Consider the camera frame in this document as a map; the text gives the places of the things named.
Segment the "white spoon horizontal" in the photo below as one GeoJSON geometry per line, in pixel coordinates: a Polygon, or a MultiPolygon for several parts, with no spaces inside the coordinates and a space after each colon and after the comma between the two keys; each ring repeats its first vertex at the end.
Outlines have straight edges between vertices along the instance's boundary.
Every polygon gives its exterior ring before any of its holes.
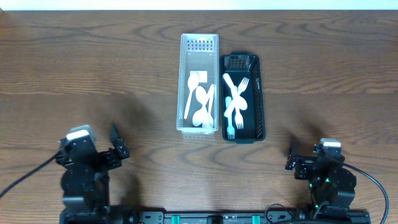
{"type": "Polygon", "coordinates": [[[195,96],[197,101],[201,104],[201,108],[197,110],[193,115],[193,125],[202,125],[203,128],[206,128],[205,123],[208,121],[206,109],[206,104],[208,102],[207,92],[202,86],[198,86],[195,90],[195,96]]]}

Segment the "pale blue plastic fork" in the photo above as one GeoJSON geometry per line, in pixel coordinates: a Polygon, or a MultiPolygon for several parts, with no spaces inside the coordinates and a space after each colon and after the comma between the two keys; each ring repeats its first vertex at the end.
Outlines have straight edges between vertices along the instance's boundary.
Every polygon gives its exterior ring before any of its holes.
{"type": "MultiPolygon", "coordinates": [[[[227,96],[225,98],[225,104],[226,107],[228,108],[230,103],[232,101],[232,98],[230,96],[227,96]]],[[[235,128],[233,127],[233,120],[232,120],[232,115],[230,114],[229,116],[227,116],[227,120],[228,120],[228,125],[227,125],[227,137],[229,140],[234,139],[235,137],[235,128]]]]}

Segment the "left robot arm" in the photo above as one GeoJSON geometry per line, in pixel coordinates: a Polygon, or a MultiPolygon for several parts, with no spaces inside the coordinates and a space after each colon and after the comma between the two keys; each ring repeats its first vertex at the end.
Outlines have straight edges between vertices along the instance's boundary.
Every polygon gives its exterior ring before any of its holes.
{"type": "Polygon", "coordinates": [[[130,157],[127,146],[114,124],[107,151],[96,150],[96,137],[87,124],[69,130],[60,140],[56,163],[66,168],[61,178],[65,209],[60,223],[134,223],[135,215],[109,199],[109,171],[122,166],[130,157]]]}

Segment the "white fork tines up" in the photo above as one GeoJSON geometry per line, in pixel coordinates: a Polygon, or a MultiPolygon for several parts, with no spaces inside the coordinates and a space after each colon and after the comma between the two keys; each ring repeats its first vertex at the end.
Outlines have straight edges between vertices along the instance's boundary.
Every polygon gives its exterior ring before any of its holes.
{"type": "MultiPolygon", "coordinates": [[[[243,91],[243,84],[241,84],[241,86],[238,86],[238,88],[239,88],[241,91],[243,91]]],[[[230,114],[232,114],[233,110],[235,109],[235,106],[233,106],[233,103],[232,103],[232,102],[233,102],[233,97],[232,97],[232,101],[231,101],[229,107],[226,108],[226,110],[225,110],[225,112],[224,112],[224,116],[225,116],[225,117],[227,117],[227,116],[229,116],[230,114]]]]}

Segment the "white plastic spoon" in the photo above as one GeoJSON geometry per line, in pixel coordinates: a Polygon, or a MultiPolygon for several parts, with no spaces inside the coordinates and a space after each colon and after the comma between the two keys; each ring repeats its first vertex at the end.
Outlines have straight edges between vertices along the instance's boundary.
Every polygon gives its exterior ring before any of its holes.
{"type": "Polygon", "coordinates": [[[233,106],[237,106],[241,110],[246,110],[248,107],[248,104],[247,104],[246,100],[241,96],[241,93],[246,90],[248,83],[249,83],[249,78],[244,77],[242,79],[241,83],[239,84],[239,86],[241,86],[241,84],[243,84],[243,91],[241,91],[239,88],[238,88],[238,90],[235,89],[234,83],[228,73],[223,74],[223,79],[231,90],[231,94],[233,97],[233,102],[232,102],[233,106]]]}

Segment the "white plastic fork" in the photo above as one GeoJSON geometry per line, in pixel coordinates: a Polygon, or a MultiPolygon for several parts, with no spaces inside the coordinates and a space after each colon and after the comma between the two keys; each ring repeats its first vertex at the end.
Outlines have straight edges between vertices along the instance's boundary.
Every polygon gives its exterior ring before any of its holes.
{"type": "Polygon", "coordinates": [[[241,99],[241,97],[239,96],[238,99],[237,99],[237,102],[236,102],[236,104],[235,104],[235,111],[236,111],[236,114],[235,114],[235,122],[236,122],[236,127],[237,127],[238,129],[243,129],[243,124],[244,124],[244,122],[243,122],[243,116],[242,116],[242,114],[241,114],[241,112],[240,112],[242,106],[244,106],[244,103],[242,102],[242,99],[241,99]]]}

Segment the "white spoon vertical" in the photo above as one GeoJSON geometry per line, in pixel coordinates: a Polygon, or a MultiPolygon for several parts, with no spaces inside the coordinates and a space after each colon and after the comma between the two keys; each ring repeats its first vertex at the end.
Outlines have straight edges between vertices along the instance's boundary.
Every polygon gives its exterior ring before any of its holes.
{"type": "Polygon", "coordinates": [[[194,126],[202,125],[203,128],[212,128],[212,118],[210,114],[210,106],[206,108],[207,102],[214,95],[214,85],[211,85],[206,91],[202,86],[198,86],[195,90],[197,101],[201,104],[201,108],[193,114],[192,123],[194,126]]]}

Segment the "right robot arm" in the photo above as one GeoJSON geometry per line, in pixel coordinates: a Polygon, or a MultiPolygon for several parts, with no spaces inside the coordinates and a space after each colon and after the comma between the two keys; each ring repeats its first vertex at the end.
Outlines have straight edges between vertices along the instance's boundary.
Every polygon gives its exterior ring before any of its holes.
{"type": "Polygon", "coordinates": [[[322,138],[313,147],[315,156],[301,155],[298,145],[290,145],[285,169],[294,170],[294,177],[307,180],[313,219],[344,217],[355,198],[356,176],[343,167],[342,144],[337,139],[322,138]]]}

